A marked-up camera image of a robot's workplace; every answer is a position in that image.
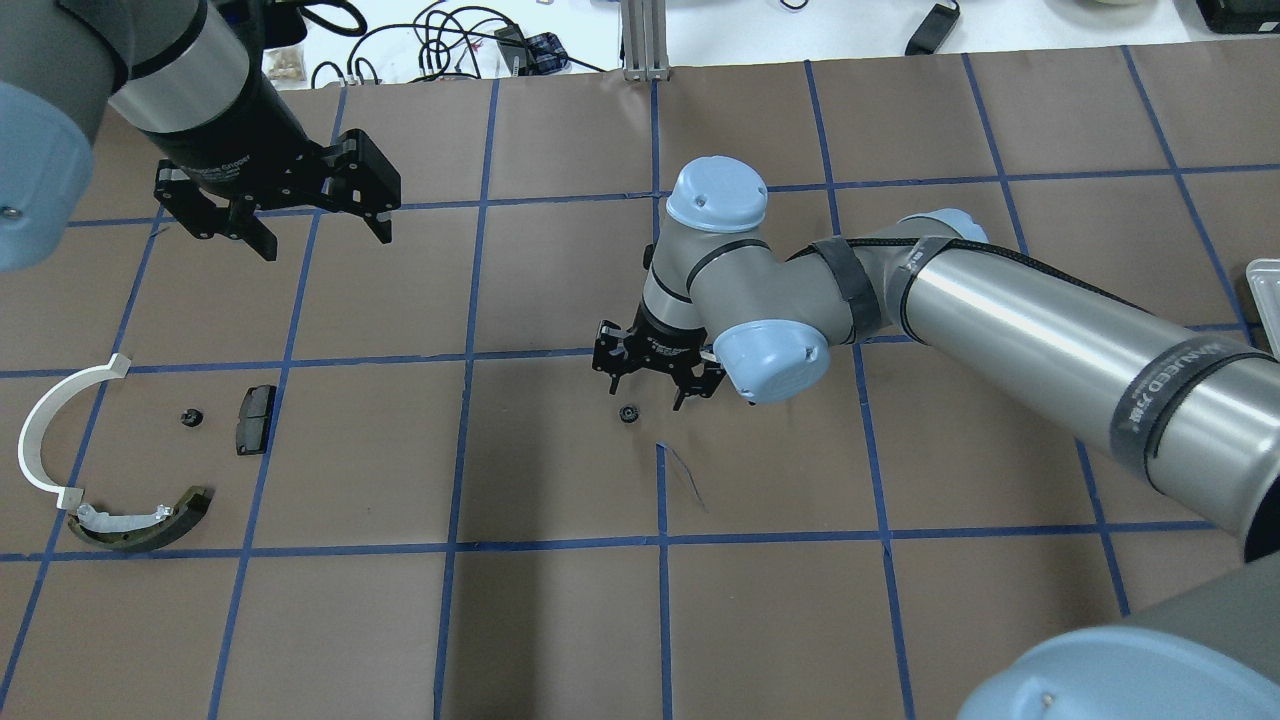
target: white table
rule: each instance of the white table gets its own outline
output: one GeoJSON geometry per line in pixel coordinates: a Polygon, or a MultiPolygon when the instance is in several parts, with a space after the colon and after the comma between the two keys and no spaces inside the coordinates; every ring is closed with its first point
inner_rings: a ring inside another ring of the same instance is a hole
{"type": "MultiPolygon", "coordinates": [[[[426,0],[356,0],[370,27],[408,22],[426,4],[426,0]]],[[[617,3],[553,0],[544,5],[538,0],[447,0],[442,8],[468,4],[506,13],[526,35],[554,32],[570,55],[607,69],[620,67],[617,3]]],[[[777,0],[667,0],[671,64],[731,65],[901,55],[933,4],[934,0],[810,0],[804,10],[788,12],[777,0]]],[[[1258,37],[1210,32],[1196,0],[1143,0],[1137,5],[1105,5],[1096,0],[961,0],[961,4],[960,23],[942,53],[1258,37]]],[[[335,19],[340,17],[326,8],[319,12],[333,14],[335,19]]],[[[488,27],[492,32],[498,26],[488,27]]],[[[353,42],[314,28],[303,42],[307,73],[320,60],[346,65],[353,42]]],[[[412,33],[401,29],[370,38],[360,54],[374,63],[383,79],[407,82],[419,76],[417,51],[412,33]]],[[[484,77],[507,74],[506,68],[499,67],[492,41],[484,42],[480,58],[484,77]]],[[[320,82],[332,79],[333,73],[326,70],[320,82]]]]}

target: light blue joint cap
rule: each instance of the light blue joint cap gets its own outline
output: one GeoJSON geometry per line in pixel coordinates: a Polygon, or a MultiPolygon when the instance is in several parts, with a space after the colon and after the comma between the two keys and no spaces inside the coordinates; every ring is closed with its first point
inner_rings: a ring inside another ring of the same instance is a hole
{"type": "Polygon", "coordinates": [[[93,150],[45,99],[0,82],[0,272],[40,263],[58,247],[88,187],[93,150]]]}
{"type": "Polygon", "coordinates": [[[751,402],[781,402],[822,379],[831,366],[827,338],[795,320],[753,320],[716,338],[716,357],[737,393],[751,402]]]}
{"type": "Polygon", "coordinates": [[[699,158],[680,170],[667,214],[704,232],[733,233],[764,222],[769,191],[760,174],[733,158],[699,158]]]}
{"type": "Polygon", "coordinates": [[[959,720],[1274,720],[1280,685],[1185,638],[1108,625],[1041,643],[983,683],[959,720]]]}
{"type": "Polygon", "coordinates": [[[965,213],[964,210],[956,210],[955,208],[943,208],[941,210],[934,210],[932,213],[908,215],[899,222],[901,223],[914,218],[928,218],[931,220],[937,220],[947,225],[952,231],[955,231],[956,236],[964,240],[972,240],[973,242],[987,242],[987,243],[991,242],[991,240],[987,238],[987,231],[982,229],[982,225],[979,225],[977,220],[973,219],[973,215],[965,213]]]}

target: blue tape grid line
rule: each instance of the blue tape grid line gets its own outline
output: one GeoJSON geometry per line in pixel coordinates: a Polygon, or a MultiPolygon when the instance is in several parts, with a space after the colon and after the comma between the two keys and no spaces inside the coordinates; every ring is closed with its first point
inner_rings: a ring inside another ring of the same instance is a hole
{"type": "Polygon", "coordinates": [[[1213,272],[1217,274],[1217,282],[1222,284],[1222,292],[1226,293],[1226,299],[1231,302],[1231,311],[1235,313],[1239,329],[1244,332],[1244,334],[1248,334],[1248,320],[1244,318],[1244,309],[1240,306],[1240,299],[1235,295],[1235,288],[1231,287],[1231,279],[1228,277],[1226,269],[1219,259],[1217,249],[1213,247],[1213,240],[1210,237],[1208,229],[1204,227],[1204,220],[1201,218],[1199,210],[1196,209],[1196,201],[1192,200],[1192,191],[1187,187],[1187,179],[1183,177],[1183,169],[1178,167],[1178,160],[1174,158],[1174,149],[1169,145],[1169,138],[1165,136],[1165,128],[1160,124],[1160,117],[1156,114],[1156,106],[1151,102],[1151,96],[1147,94],[1147,86],[1142,82],[1142,73],[1138,72],[1138,65],[1133,60],[1133,53],[1129,50],[1128,45],[1121,46],[1120,53],[1124,54],[1124,61],[1129,67],[1129,76],[1133,78],[1134,87],[1138,88],[1138,96],[1142,97],[1142,106],[1146,108],[1147,117],[1151,119],[1151,127],[1156,131],[1156,137],[1160,140],[1160,149],[1165,152],[1165,160],[1169,163],[1169,169],[1172,172],[1174,182],[1178,183],[1178,192],[1181,193],[1183,202],[1187,204],[1187,211],[1190,214],[1192,223],[1196,225],[1196,233],[1204,245],[1204,254],[1208,255],[1208,261],[1213,265],[1213,272]]]}
{"type": "MultiPolygon", "coordinates": [[[[973,100],[978,108],[978,117],[982,120],[982,131],[987,136],[987,145],[991,146],[991,160],[996,167],[996,174],[1000,177],[1000,190],[1005,195],[1005,205],[1009,208],[1009,219],[1014,227],[1014,236],[1018,238],[1018,249],[1024,255],[1030,255],[1030,247],[1027,245],[1027,236],[1023,233],[1023,223],[1018,215],[1018,205],[1014,202],[1012,188],[1009,183],[1009,174],[1005,172],[1005,163],[1000,156],[1000,145],[996,142],[995,129],[991,127],[991,117],[987,113],[987,105],[982,99],[982,87],[978,83],[978,74],[973,69],[973,61],[969,59],[968,54],[961,55],[961,61],[964,63],[965,76],[969,78],[969,88],[973,91],[973,100]]],[[[1059,173],[1059,178],[1068,178],[1070,174],[1059,173]]],[[[1111,587],[1116,596],[1116,603],[1120,606],[1123,614],[1129,611],[1129,601],[1124,589],[1124,579],[1120,577],[1120,565],[1116,561],[1115,546],[1111,543],[1111,534],[1106,530],[1106,515],[1102,510],[1102,501],[1098,497],[1097,486],[1093,480],[1093,469],[1089,464],[1088,454],[1084,446],[1076,441],[1076,448],[1080,461],[1080,473],[1084,477],[1085,491],[1089,495],[1089,501],[1093,507],[1093,520],[1098,528],[1098,537],[1102,543],[1102,555],[1107,562],[1107,570],[1111,574],[1111,587]]]]}
{"type": "Polygon", "coordinates": [[[840,228],[840,208],[836,204],[836,178],[831,170],[831,149],[827,145],[827,126],[822,119],[822,102],[818,100],[818,81],[813,77],[813,63],[809,60],[804,61],[804,77],[809,83],[813,122],[818,129],[818,150],[822,152],[822,173],[827,179],[827,184],[822,188],[827,191],[827,205],[831,209],[831,232],[838,236],[842,231],[840,228]]]}
{"type": "Polygon", "coordinates": [[[876,496],[876,524],[884,562],[884,588],[888,593],[888,616],[893,629],[893,652],[897,655],[897,680],[902,688],[902,712],[906,720],[915,720],[915,697],[911,693],[911,666],[906,659],[906,634],[902,629],[902,607],[897,597],[897,573],[893,569],[893,530],[884,502],[884,483],[881,478],[879,452],[876,450],[876,423],[872,419],[872,401],[867,391],[867,365],[863,348],[854,346],[854,375],[858,384],[858,407],[863,419],[863,437],[872,471],[872,492],[876,496]]]}
{"type": "MultiPolygon", "coordinates": [[[[1248,323],[1249,329],[1261,328],[1261,323],[1248,323]]],[[[1187,325],[1187,329],[1198,333],[1236,332],[1240,327],[1235,323],[1187,325]]],[[[915,342],[910,337],[900,333],[882,334],[861,341],[869,345],[884,345],[899,342],[915,342]]],[[[561,347],[553,350],[503,350],[489,352],[474,352],[476,361],[492,360],[538,360],[545,357],[579,357],[590,355],[590,347],[561,347]]],[[[442,355],[371,355],[367,357],[316,357],[312,360],[292,360],[292,368],[338,368],[349,365],[403,365],[416,363],[465,363],[466,354],[442,355]]],[[[189,363],[175,365],[134,365],[129,368],[131,375],[163,375],[170,373],[218,373],[230,370],[279,370],[284,366],[279,360],[251,360],[232,363],[189,363]]],[[[78,372],[79,368],[55,368],[47,370],[0,370],[0,380],[22,378],[64,378],[78,372]]]]}
{"type": "MultiPolygon", "coordinates": [[[[1184,533],[1212,530],[1204,520],[1157,520],[1146,523],[1106,523],[1101,529],[1111,534],[1184,533]]],[[[1096,523],[1074,525],[1002,525],[989,528],[915,528],[891,530],[891,539],[956,539],[956,538],[1024,538],[1055,536],[1089,536],[1100,532],[1096,523]]],[[[553,550],[591,550],[602,547],[660,547],[705,544],[771,544],[822,542],[879,542],[877,530],[803,530],[781,533],[714,533],[687,536],[618,536],[600,538],[566,538],[545,541],[422,542],[392,544],[255,547],[251,557],[335,557],[348,555],[438,555],[445,552],[544,552],[553,550]]],[[[100,551],[61,551],[50,562],[114,561],[114,560],[216,560],[239,557],[242,548],[156,550],[136,555],[100,551]]],[[[0,553],[0,564],[41,562],[42,552],[0,553]]]]}
{"type": "Polygon", "coordinates": [[[1098,539],[1102,541],[1102,555],[1107,560],[1107,571],[1111,574],[1111,589],[1116,594],[1116,605],[1120,615],[1129,615],[1129,593],[1124,589],[1124,578],[1120,575],[1120,562],[1116,560],[1116,550],[1111,543],[1111,530],[1107,529],[1107,515],[1102,509],[1102,496],[1098,495],[1098,483],[1093,477],[1093,462],[1089,461],[1089,451],[1079,439],[1075,441],[1075,454],[1080,459],[1080,471],[1084,473],[1084,487],[1089,493],[1089,505],[1093,506],[1093,520],[1098,527],[1098,539]]]}
{"type": "MultiPolygon", "coordinates": [[[[946,177],[946,178],[897,178],[897,179],[881,179],[881,181],[841,181],[833,182],[829,186],[824,182],[819,183],[805,183],[805,184],[771,184],[769,192],[813,192],[823,191],[828,187],[836,190],[855,190],[867,187],[915,187],[915,186],[931,186],[931,184],[973,184],[973,183],[988,183],[988,182],[1001,182],[1001,179],[1009,183],[1023,183],[1023,182],[1039,182],[1039,181],[1061,181],[1061,179],[1097,179],[1097,178],[1142,178],[1142,177],[1172,177],[1175,174],[1181,176],[1206,176],[1206,174],[1221,174],[1221,173],[1261,173],[1261,172],[1276,172],[1280,170],[1280,163],[1266,163],[1257,165],[1208,165],[1202,168],[1184,168],[1179,167],[1174,169],[1142,169],[1142,170],[1085,170],[1076,173],[1025,173],[1025,174],[1010,174],[1010,176],[960,176],[960,177],[946,177]]],[[[494,206],[511,206],[511,205],[548,205],[548,204],[563,204],[563,202],[616,202],[620,200],[644,200],[654,199],[660,200],[671,195],[668,190],[645,190],[637,192],[609,192],[599,195],[556,195],[545,197],[508,197],[508,199],[490,199],[488,205],[494,206]]],[[[406,202],[401,206],[399,211],[421,211],[421,210],[448,210],[454,208],[479,208],[480,201],[477,200],[448,200],[439,202],[406,202]]],[[[275,217],[291,217],[291,215],[310,215],[314,210],[264,210],[259,213],[264,218],[275,217]]],[[[161,224],[173,223],[173,218],[165,217],[160,220],[161,224]]],[[[95,227],[113,227],[113,225],[146,225],[151,223],[151,218],[108,218],[101,220],[72,220],[67,223],[69,228],[95,228],[95,227]]]]}
{"type": "MultiPolygon", "coordinates": [[[[124,342],[124,332],[129,325],[129,316],[133,315],[133,306],[138,300],[138,290],[142,287],[142,277],[147,272],[147,263],[151,261],[151,251],[155,249],[156,236],[160,234],[160,217],[161,210],[157,209],[155,217],[151,218],[150,231],[147,233],[146,246],[142,249],[142,258],[138,260],[137,273],[133,275],[133,284],[129,287],[129,297],[124,302],[124,311],[120,314],[120,324],[115,331],[115,340],[111,343],[111,354],[120,351],[120,345],[124,342]]],[[[102,400],[106,397],[106,383],[102,383],[97,388],[97,395],[93,397],[93,407],[90,410],[88,421],[84,424],[84,434],[81,436],[79,447],[76,450],[76,461],[72,465],[70,475],[67,479],[68,487],[76,487],[79,480],[79,471],[84,464],[84,455],[88,452],[90,439],[93,437],[93,427],[97,424],[99,413],[102,410],[102,400]]],[[[45,552],[41,555],[40,569],[36,571],[36,580],[31,588],[31,596],[27,598],[27,607],[22,614],[22,624],[18,626],[18,634],[13,641],[13,650],[9,653],[9,662],[5,665],[4,679],[0,680],[0,710],[4,710],[5,701],[9,697],[9,688],[13,685],[13,675],[18,669],[18,659],[22,656],[22,647],[27,639],[27,633],[31,630],[31,620],[36,615],[36,605],[40,602],[41,592],[45,588],[45,578],[49,574],[49,564],[54,556],[54,548],[58,546],[58,538],[61,534],[63,520],[67,518],[67,511],[59,510],[54,516],[54,527],[49,532],[49,541],[45,543],[45,552]]]]}
{"type": "Polygon", "coordinates": [[[667,446],[654,446],[658,478],[658,629],[662,638],[662,720],[675,717],[671,689],[671,561],[667,525],[667,446]]]}
{"type": "Polygon", "coordinates": [[[1030,255],[1027,247],[1027,236],[1023,234],[1023,220],[1018,217],[1018,205],[1014,204],[1014,191],[1009,184],[1009,176],[1005,174],[1005,161],[1000,158],[1000,147],[996,145],[996,133],[991,128],[991,117],[987,114],[987,104],[982,101],[982,88],[978,87],[978,76],[973,72],[973,61],[969,54],[960,55],[964,63],[965,76],[969,77],[969,90],[973,91],[973,101],[978,106],[978,119],[982,120],[982,132],[987,136],[987,146],[991,147],[991,161],[996,167],[996,178],[1000,181],[1000,191],[1005,195],[1005,205],[1009,208],[1009,220],[1014,224],[1014,237],[1018,238],[1018,250],[1023,255],[1030,255]]]}
{"type": "Polygon", "coordinates": [[[658,231],[662,228],[662,124],[658,115],[658,88],[657,79],[649,81],[649,155],[652,158],[649,196],[653,199],[653,242],[658,242],[658,231]]]}
{"type": "MultiPolygon", "coordinates": [[[[458,450],[453,466],[453,495],[449,501],[449,544],[458,542],[458,521],[462,515],[462,478],[466,469],[467,424],[471,414],[471,383],[475,377],[476,307],[480,300],[480,272],[484,261],[484,229],[489,214],[489,177],[493,167],[493,137],[498,122],[498,88],[493,82],[489,94],[489,120],[484,141],[484,169],[480,176],[480,211],[476,218],[475,256],[471,263],[471,299],[467,306],[466,372],[462,380],[462,411],[458,416],[458,450]]],[[[453,578],[457,551],[447,551],[444,557],[444,585],[440,591],[440,621],[435,646],[435,680],[433,688],[433,716],[439,720],[444,705],[444,670],[449,648],[449,619],[453,609],[453,578]]]]}
{"type": "MultiPolygon", "coordinates": [[[[347,109],[347,88],[343,87],[338,95],[338,109],[333,118],[333,129],[329,135],[329,142],[334,143],[338,141],[338,133],[342,129],[342,117],[347,109]]],[[[289,333],[284,342],[284,357],[280,366],[280,379],[275,389],[275,413],[271,415],[271,427],[268,430],[266,448],[262,454],[261,464],[257,470],[257,482],[253,486],[253,500],[250,503],[248,521],[244,527],[244,541],[241,544],[239,562],[236,566],[236,583],[232,585],[230,603],[227,610],[227,624],[223,629],[223,642],[218,653],[218,667],[214,673],[214,687],[209,698],[209,720],[215,720],[218,717],[218,710],[223,700],[223,683],[227,679],[227,664],[230,660],[232,642],[236,635],[236,620],[239,616],[239,603],[241,597],[244,591],[244,578],[248,574],[248,562],[252,557],[253,547],[253,534],[257,529],[257,516],[259,510],[262,506],[262,493],[266,489],[268,471],[271,466],[271,451],[275,447],[275,439],[279,436],[280,416],[284,415],[285,393],[289,386],[289,370],[293,360],[293,346],[298,337],[298,320],[302,318],[302,302],[306,296],[307,290],[307,277],[311,272],[311,258],[315,254],[316,234],[320,231],[320,218],[324,213],[319,210],[311,211],[311,228],[307,232],[307,245],[302,254],[302,266],[298,270],[298,286],[293,295],[293,313],[289,316],[289,333]]]]}

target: robotic arm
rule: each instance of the robotic arm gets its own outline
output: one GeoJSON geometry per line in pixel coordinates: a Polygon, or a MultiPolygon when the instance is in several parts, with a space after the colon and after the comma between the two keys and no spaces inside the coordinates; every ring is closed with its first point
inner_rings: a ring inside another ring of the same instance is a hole
{"type": "Polygon", "coordinates": [[[1247,560],[1280,550],[1272,356],[991,246],[959,210],[819,241],[780,263],[756,233],[765,204],[764,181],[737,160],[684,169],[646,252],[635,323],[604,322],[596,337],[593,364],[611,391],[648,368],[673,377],[677,407],[726,374],[748,401],[777,402],[826,373],[829,346],[893,324],[1108,450],[1239,538],[1247,560]]]}
{"type": "Polygon", "coordinates": [[[276,238],[255,213],[315,205],[390,242],[399,173],[364,131],[328,147],[307,138],[261,72],[265,4],[242,5],[243,36],[209,0],[0,6],[0,270],[56,247],[108,102],[169,158],[156,199],[196,237],[224,234],[274,260],[276,238]]]}
{"type": "Polygon", "coordinates": [[[611,392],[652,369],[672,375],[677,410],[726,375],[748,401],[777,402],[822,377],[829,346],[896,325],[1106,448],[1235,536],[1249,561],[1120,625],[1041,644],[961,720],[1280,716],[1280,364],[989,246],[959,210],[780,263],[756,232],[767,195],[737,160],[682,170],[635,322],[604,322],[596,337],[611,392]]]}

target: metal bracket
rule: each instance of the metal bracket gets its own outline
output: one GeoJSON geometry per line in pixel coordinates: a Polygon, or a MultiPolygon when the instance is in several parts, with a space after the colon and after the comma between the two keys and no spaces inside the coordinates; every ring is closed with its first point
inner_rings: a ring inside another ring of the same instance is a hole
{"type": "Polygon", "coordinates": [[[622,0],[622,77],[667,79],[667,0],[622,0]]]}
{"type": "MultiPolygon", "coordinates": [[[[207,488],[191,487],[168,515],[159,521],[136,529],[90,529],[81,520],[79,512],[67,518],[67,527],[79,539],[113,552],[148,552],[159,550],[186,536],[209,512],[212,493],[207,488]]],[[[150,518],[148,515],[124,515],[122,518],[150,518]]]]}

